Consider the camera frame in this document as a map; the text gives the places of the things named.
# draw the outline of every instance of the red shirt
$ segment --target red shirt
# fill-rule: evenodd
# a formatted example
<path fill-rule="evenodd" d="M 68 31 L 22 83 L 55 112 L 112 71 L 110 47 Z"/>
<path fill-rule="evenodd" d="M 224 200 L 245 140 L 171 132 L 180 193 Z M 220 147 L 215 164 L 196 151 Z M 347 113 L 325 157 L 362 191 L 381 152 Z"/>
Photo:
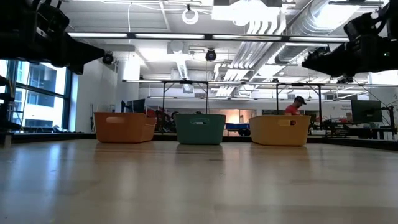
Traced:
<path fill-rule="evenodd" d="M 301 115 L 299 112 L 299 109 L 297 109 L 295 106 L 290 105 L 288 107 L 286 107 L 285 109 L 285 114 L 291 114 L 291 115 Z"/>

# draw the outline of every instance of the teal basket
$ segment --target teal basket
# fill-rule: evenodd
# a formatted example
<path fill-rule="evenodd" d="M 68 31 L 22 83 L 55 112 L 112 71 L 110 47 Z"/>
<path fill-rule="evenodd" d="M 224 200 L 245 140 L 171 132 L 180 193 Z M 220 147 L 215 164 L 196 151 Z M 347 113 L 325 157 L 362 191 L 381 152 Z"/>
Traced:
<path fill-rule="evenodd" d="M 225 115 L 176 114 L 175 127 L 180 144 L 217 145 L 223 141 Z"/>

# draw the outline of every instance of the wooden floor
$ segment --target wooden floor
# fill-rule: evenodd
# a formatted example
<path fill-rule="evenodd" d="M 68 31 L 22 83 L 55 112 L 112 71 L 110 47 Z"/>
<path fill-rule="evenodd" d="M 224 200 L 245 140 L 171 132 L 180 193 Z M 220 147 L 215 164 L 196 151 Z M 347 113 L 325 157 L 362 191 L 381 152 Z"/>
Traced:
<path fill-rule="evenodd" d="M 0 151 L 0 223 L 398 223 L 398 154 L 94 140 Z"/>

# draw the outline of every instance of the orange basket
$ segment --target orange basket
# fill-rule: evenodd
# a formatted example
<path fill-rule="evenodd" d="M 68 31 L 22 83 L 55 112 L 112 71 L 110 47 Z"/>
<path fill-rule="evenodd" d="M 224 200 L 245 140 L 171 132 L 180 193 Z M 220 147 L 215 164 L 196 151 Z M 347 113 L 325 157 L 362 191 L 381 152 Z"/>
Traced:
<path fill-rule="evenodd" d="M 156 118 L 142 113 L 94 113 L 97 140 L 103 143 L 140 143 L 154 137 Z"/>
<path fill-rule="evenodd" d="M 266 146 L 303 146 L 311 116 L 265 115 L 250 119 L 251 139 Z"/>

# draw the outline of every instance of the cap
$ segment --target cap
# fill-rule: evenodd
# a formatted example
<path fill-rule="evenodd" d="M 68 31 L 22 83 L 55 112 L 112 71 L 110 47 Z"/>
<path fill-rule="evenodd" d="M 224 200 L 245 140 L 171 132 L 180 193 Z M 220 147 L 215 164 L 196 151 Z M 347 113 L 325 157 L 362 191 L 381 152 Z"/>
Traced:
<path fill-rule="evenodd" d="M 304 98 L 302 98 L 301 96 L 297 96 L 296 98 L 294 98 L 294 101 L 298 101 L 304 105 L 307 105 Z"/>

